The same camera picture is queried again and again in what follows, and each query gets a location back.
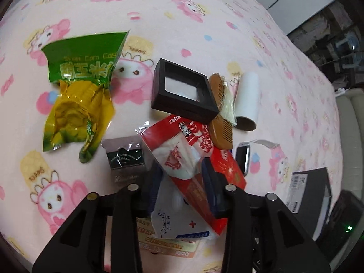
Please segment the orange green coupon card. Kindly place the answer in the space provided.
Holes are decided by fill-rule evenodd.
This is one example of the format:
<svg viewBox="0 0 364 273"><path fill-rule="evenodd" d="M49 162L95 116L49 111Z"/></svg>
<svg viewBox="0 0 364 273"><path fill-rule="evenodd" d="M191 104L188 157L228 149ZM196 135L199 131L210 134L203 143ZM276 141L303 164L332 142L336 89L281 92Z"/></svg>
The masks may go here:
<svg viewBox="0 0 364 273"><path fill-rule="evenodd" d="M149 219L137 218L139 248L159 255L193 258L199 246L199 240L167 240L155 237L155 231Z"/></svg>

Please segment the red lucky toy packet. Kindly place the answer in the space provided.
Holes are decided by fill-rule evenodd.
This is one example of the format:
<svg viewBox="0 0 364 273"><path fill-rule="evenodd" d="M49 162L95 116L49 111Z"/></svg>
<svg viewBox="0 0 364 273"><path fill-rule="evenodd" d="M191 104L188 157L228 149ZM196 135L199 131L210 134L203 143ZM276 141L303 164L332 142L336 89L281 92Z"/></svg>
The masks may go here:
<svg viewBox="0 0 364 273"><path fill-rule="evenodd" d="M215 171L227 181L244 189L246 181L229 150L220 150L211 140L208 127L176 115L170 115L154 125L145 123L136 129L146 147L177 186L185 200L218 234L226 219L217 219L210 211L200 163L209 158Z"/></svg>

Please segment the white blue alcohol wipes pack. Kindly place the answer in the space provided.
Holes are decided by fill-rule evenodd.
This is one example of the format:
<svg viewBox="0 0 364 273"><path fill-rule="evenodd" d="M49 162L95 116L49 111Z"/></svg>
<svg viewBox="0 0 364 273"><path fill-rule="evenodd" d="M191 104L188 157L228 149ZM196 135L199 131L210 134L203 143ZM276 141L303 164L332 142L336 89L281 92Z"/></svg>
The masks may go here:
<svg viewBox="0 0 364 273"><path fill-rule="evenodd" d="M151 223L156 238L206 238L216 239L213 229L185 200L168 175L160 183Z"/></svg>

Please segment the green yellow corn snack bag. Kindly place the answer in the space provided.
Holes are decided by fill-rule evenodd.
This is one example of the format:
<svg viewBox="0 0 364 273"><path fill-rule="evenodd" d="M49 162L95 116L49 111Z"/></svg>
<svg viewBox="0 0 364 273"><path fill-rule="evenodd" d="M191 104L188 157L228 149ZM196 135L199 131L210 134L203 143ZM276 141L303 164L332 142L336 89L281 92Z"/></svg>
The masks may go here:
<svg viewBox="0 0 364 273"><path fill-rule="evenodd" d="M43 151L83 143L81 163L89 162L112 121L112 74L128 32L96 33L49 43L42 48L49 82L59 95L44 124Z"/></svg>

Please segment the brown coffee sachet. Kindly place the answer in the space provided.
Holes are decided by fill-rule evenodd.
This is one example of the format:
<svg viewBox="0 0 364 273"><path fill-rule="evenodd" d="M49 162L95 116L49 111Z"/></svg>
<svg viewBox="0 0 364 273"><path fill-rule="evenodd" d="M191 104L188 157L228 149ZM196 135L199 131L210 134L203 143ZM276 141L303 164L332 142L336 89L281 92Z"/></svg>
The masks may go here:
<svg viewBox="0 0 364 273"><path fill-rule="evenodd" d="M104 139L101 143L114 183L123 188L136 183L146 170L142 140L138 135Z"/></svg>

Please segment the pink cartoon print blanket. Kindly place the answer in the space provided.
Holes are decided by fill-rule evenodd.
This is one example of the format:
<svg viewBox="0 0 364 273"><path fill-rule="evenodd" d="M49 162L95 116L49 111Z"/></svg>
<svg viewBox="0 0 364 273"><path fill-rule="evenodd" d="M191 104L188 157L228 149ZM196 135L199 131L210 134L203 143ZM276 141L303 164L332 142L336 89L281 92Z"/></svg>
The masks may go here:
<svg viewBox="0 0 364 273"><path fill-rule="evenodd" d="M1 234L31 268L55 226L44 219L34 188L55 171L66 187L113 193L106 151L81 163L80 144L43 151L44 124L57 94L41 48L58 39L127 31L121 62L141 69L141 83L117 87L105 137L131 136L147 121L155 65L165 58L206 76L218 73L235 91L238 78L260 79L256 130L235 130L235 144L252 146L247 191L286 200L295 171L324 167L337 200L342 181L339 114L331 83L296 48L256 0L21 0L1 20Z"/></svg>

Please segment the black cardboard storage box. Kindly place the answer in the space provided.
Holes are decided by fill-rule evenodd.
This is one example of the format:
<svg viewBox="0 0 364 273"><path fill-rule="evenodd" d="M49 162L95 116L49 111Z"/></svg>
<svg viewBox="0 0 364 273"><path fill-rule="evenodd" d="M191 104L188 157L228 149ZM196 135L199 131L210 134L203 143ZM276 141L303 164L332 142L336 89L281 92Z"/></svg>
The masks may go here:
<svg viewBox="0 0 364 273"><path fill-rule="evenodd" d="M292 174L286 206L313 240L320 236L328 219L331 200L327 168Z"/></svg>

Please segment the white lint roller refill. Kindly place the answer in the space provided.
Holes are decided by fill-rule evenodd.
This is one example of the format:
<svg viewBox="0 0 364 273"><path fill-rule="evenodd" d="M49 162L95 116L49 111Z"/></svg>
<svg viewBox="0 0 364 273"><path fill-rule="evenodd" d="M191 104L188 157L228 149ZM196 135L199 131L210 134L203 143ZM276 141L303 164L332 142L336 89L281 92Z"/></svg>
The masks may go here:
<svg viewBox="0 0 364 273"><path fill-rule="evenodd" d="M238 84L235 97L236 127L243 131L253 131L257 127L260 104L260 80L253 72L244 73Z"/></svg>

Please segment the grey sofa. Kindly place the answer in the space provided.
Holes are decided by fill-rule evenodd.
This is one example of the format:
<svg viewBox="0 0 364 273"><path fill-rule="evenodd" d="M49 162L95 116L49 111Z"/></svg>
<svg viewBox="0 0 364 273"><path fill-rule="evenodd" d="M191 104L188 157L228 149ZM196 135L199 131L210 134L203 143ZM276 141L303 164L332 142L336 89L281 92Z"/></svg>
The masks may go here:
<svg viewBox="0 0 364 273"><path fill-rule="evenodd" d="M341 191L363 202L363 89L336 97L343 155ZM333 272L363 272L363 215L357 227L330 262Z"/></svg>

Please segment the wooden comb with tassel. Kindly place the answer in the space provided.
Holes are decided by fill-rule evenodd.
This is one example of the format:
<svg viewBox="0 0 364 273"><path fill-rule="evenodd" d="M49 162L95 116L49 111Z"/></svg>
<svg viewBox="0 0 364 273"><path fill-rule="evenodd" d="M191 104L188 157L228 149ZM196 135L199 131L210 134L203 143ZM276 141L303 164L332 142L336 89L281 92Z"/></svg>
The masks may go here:
<svg viewBox="0 0 364 273"><path fill-rule="evenodd" d="M236 125L233 95L225 78L218 73L209 77L209 84L218 107L218 115L208 125L212 142L221 150L232 150Z"/></svg>

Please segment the black square frame box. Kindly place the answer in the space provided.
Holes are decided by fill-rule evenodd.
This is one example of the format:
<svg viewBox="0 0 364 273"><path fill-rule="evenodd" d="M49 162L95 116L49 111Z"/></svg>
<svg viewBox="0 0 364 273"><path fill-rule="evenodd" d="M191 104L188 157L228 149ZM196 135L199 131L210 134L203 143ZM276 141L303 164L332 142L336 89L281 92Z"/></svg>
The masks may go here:
<svg viewBox="0 0 364 273"><path fill-rule="evenodd" d="M151 108L202 124L219 114L208 78L164 58L154 70Z"/></svg>

